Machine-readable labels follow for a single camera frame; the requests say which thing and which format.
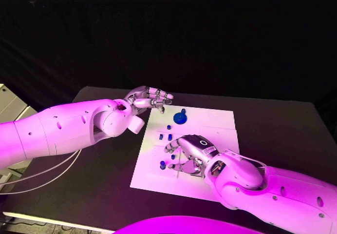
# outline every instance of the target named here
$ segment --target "black curtain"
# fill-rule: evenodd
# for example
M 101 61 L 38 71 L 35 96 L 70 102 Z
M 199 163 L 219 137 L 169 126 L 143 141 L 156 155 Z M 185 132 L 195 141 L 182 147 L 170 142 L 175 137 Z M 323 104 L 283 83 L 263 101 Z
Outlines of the black curtain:
M 0 82 L 38 110 L 88 85 L 309 101 L 333 132 L 336 34 L 325 3 L 3 1 Z

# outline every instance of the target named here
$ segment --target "robotic hand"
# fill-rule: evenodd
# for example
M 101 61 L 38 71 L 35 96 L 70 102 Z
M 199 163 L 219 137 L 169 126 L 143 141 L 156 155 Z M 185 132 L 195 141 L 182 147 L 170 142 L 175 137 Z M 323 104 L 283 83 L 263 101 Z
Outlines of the robotic hand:
M 219 153 L 211 141 L 186 135 L 166 146 L 182 148 L 188 162 L 169 168 L 202 174 L 219 202 L 297 234 L 337 234 L 337 186 L 240 155 Z
M 48 108 L 31 117 L 0 124 L 0 168 L 26 159 L 71 153 L 129 128 L 136 134 L 147 108 L 165 113 L 173 95 L 142 86 L 124 99 L 84 101 Z

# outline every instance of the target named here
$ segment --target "black table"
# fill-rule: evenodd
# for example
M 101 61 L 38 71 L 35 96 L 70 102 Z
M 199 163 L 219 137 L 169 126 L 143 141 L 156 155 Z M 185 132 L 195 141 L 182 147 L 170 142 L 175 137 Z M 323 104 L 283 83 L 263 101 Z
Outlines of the black table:
M 127 93 L 129 90 L 85 87 L 74 102 L 124 98 Z M 312 103 L 178 93 L 173 104 L 234 111 L 241 154 L 337 185 L 337 145 Z M 146 123 L 149 116 L 150 111 L 140 115 Z M 146 126 L 139 135 L 127 130 L 120 137 L 85 148 L 65 175 L 41 189 L 11 195 L 3 211 L 108 230 L 152 217 L 192 215 L 265 233 L 287 233 L 218 202 L 130 188 L 144 131 Z M 68 155 L 36 158 L 25 176 L 65 158 Z M 21 182 L 13 192 L 49 181 L 70 163 Z

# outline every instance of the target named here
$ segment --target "white cable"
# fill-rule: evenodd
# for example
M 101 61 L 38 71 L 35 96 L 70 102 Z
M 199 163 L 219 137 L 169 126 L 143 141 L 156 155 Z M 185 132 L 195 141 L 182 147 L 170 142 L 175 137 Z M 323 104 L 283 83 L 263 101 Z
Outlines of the white cable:
M 60 163 L 57 166 L 54 166 L 54 167 L 49 168 L 48 170 L 39 172 L 39 173 L 35 174 L 35 175 L 31 175 L 31 176 L 26 177 L 26 178 L 18 179 L 18 180 L 15 180 L 15 181 L 12 181 L 12 182 L 0 183 L 0 185 L 13 184 L 13 183 L 16 183 L 16 182 L 21 182 L 21 181 L 24 181 L 24 180 L 26 180 L 26 179 L 31 179 L 31 178 L 39 176 L 41 174 L 47 173 L 48 171 L 51 171 L 52 169 L 55 169 L 58 166 L 61 166 L 61 165 L 74 157 L 74 155 L 77 154 L 77 152 L 68 157 L 68 159 L 67 159 L 62 163 Z
M 78 159 L 78 157 L 80 157 L 81 151 L 83 151 L 83 149 L 80 150 L 78 156 L 75 157 L 75 159 L 74 159 L 74 161 L 72 161 L 70 167 L 65 169 L 65 171 L 64 171 L 49 182 L 47 182 L 44 185 L 41 185 L 39 187 L 36 187 L 36 188 L 34 188 L 34 189 L 29 189 L 29 190 L 21 191 L 21 192 L 15 192 L 15 193 L 5 193 L 5 194 L 0 193 L 0 195 L 9 195 L 9 194 L 21 194 L 21 193 L 25 193 L 25 192 L 29 192 L 29 191 L 32 191 L 32 190 L 35 190 L 35 189 L 39 189 L 41 187 L 44 187 L 45 185 L 48 185 L 49 183 L 52 183 L 52 182 L 65 174 L 65 172 L 67 172 L 68 169 L 71 168 L 72 164 L 75 163 L 75 161 L 77 161 L 77 159 Z
M 250 157 L 245 157 L 245 156 L 242 156 L 242 155 L 241 155 L 240 157 L 242 157 L 242 158 L 245 158 L 245 159 L 248 159 L 248 160 L 251 160 L 251 161 L 260 163 L 264 167 L 267 167 L 267 164 L 264 164 L 261 161 L 258 161 L 258 160 L 255 160 L 255 159 L 251 159 Z

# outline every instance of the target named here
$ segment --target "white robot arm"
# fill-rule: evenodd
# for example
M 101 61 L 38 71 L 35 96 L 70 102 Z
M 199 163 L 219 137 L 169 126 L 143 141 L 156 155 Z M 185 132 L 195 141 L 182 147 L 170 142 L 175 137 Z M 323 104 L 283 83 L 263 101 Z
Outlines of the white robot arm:
M 71 153 L 129 128 L 136 134 L 144 121 L 137 114 L 172 104 L 173 95 L 146 86 L 124 99 L 94 100 L 48 108 L 31 117 L 0 124 L 0 168 L 41 156 Z
M 189 160 L 169 168 L 189 174 L 202 173 L 224 206 L 248 211 L 293 233 L 337 234 L 337 186 L 294 171 L 268 167 L 232 150 L 219 153 L 202 136 L 176 139 L 166 146 L 166 153 L 179 146 Z

